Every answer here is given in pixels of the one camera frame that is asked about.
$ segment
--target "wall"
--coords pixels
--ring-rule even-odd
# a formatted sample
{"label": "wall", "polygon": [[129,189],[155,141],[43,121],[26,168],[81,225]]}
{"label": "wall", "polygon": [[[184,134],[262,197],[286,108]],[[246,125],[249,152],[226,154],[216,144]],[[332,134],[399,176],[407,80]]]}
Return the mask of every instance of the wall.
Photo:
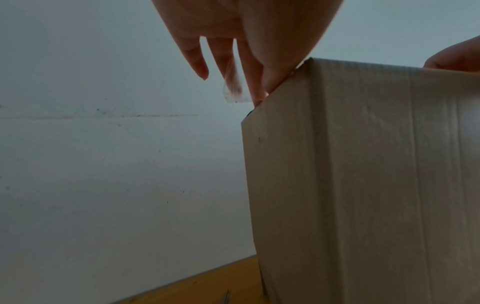
{"label": "wall", "polygon": [[[475,0],[348,0],[313,56],[420,66]],[[104,304],[255,253],[240,121],[147,0],[0,2],[0,298]]]}

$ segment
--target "wooden surface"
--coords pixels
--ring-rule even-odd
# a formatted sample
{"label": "wooden surface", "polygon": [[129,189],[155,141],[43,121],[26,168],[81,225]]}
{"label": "wooden surface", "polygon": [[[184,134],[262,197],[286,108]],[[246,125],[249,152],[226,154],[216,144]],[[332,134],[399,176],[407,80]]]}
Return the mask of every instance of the wooden surface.
{"label": "wooden surface", "polygon": [[261,288],[259,264],[251,257],[118,304],[219,304],[228,289],[229,304],[269,304]]}

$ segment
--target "metal object on table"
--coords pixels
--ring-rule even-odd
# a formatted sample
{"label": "metal object on table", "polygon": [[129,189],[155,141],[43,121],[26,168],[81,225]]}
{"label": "metal object on table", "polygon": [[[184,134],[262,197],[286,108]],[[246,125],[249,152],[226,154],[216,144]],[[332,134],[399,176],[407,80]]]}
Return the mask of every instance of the metal object on table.
{"label": "metal object on table", "polygon": [[220,304],[229,304],[230,303],[230,290],[227,290],[225,295],[220,301]]}

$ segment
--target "human hand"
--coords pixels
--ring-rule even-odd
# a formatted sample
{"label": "human hand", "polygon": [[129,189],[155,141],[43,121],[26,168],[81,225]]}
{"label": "human hand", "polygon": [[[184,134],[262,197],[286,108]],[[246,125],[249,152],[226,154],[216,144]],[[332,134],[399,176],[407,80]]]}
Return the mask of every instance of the human hand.
{"label": "human hand", "polygon": [[343,0],[152,0],[192,69],[207,79],[200,47],[206,37],[226,85],[234,64],[233,40],[255,106],[271,93],[317,44]]}
{"label": "human hand", "polygon": [[436,53],[425,62],[424,68],[480,72],[480,36]]}

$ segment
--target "cardboard box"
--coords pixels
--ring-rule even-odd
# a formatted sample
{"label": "cardboard box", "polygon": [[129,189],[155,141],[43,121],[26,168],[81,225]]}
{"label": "cardboard box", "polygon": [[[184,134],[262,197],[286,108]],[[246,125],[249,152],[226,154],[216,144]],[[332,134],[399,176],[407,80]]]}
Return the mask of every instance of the cardboard box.
{"label": "cardboard box", "polygon": [[310,59],[242,133],[272,304],[480,303],[480,76]]}

